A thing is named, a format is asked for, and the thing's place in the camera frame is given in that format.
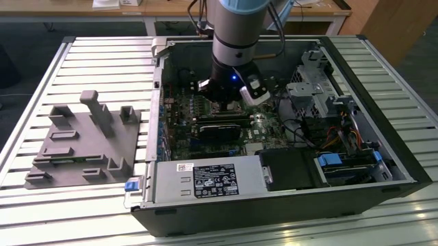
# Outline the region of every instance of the wooden table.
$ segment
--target wooden table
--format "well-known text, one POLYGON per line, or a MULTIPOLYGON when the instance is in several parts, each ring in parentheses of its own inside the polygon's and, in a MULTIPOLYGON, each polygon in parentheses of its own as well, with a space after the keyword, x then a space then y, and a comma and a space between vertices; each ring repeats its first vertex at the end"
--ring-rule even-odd
MULTIPOLYGON (((146 0, 145 5, 145 28, 148 35, 154 36, 154 22, 188 21, 187 7, 192 0, 146 0)), ((327 35, 339 33, 341 24, 351 10, 341 10, 332 0, 321 0, 317 4, 305 5, 303 15, 300 8, 292 8, 288 22, 329 22, 327 35)), ((191 8, 191 14, 197 17, 199 5, 191 8)))
POLYGON ((0 23, 144 22, 145 3, 93 11, 92 0, 0 0, 0 23))
MULTIPOLYGON (((156 36, 154 22, 188 21, 187 7, 192 0, 142 0, 140 6, 93 11, 92 0, 0 0, 0 22, 142 22, 148 36, 156 36)), ((327 35, 337 34, 349 10, 332 0, 292 8, 288 22, 329 22, 327 35)), ((197 7, 192 8, 196 17, 197 7)))

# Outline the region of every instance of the table leg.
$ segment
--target table leg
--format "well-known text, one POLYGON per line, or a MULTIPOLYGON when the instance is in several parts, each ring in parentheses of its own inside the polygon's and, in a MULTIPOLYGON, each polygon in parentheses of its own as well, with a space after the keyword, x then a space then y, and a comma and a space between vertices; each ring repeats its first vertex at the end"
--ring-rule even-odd
POLYGON ((343 21, 344 21, 344 16, 336 16, 335 20, 329 23, 328 29, 327 29, 327 36, 335 36, 339 34, 341 25, 343 25, 343 21))
POLYGON ((154 30, 154 16, 145 16, 142 18, 145 31, 148 36, 156 36, 156 30, 154 30))

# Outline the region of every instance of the motherboard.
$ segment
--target motherboard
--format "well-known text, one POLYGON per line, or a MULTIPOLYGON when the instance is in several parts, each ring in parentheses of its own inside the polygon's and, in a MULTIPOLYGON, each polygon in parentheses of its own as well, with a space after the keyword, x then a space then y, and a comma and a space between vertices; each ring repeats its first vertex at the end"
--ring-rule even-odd
POLYGON ((271 101, 220 105, 189 88, 169 86, 164 95, 171 160, 253 155, 289 145, 271 101))

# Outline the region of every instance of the barcode sticker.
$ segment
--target barcode sticker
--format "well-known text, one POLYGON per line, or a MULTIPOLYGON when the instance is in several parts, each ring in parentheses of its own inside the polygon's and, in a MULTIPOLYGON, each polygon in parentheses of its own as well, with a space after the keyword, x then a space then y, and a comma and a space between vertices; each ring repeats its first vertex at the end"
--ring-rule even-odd
POLYGON ((193 164, 192 163, 179 163, 176 165, 176 171, 184 172, 184 171, 192 171, 193 170, 193 164))

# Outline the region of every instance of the yellow wire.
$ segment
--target yellow wire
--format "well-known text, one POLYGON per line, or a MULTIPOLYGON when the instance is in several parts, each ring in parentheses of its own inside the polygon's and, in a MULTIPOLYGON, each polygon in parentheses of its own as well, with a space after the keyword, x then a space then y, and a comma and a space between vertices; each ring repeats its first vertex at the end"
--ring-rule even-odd
POLYGON ((339 140, 339 136, 335 137, 335 139, 331 140, 329 143, 327 143, 321 148, 323 148, 323 149, 327 148, 327 147, 328 147, 329 145, 332 145, 337 140, 339 140))

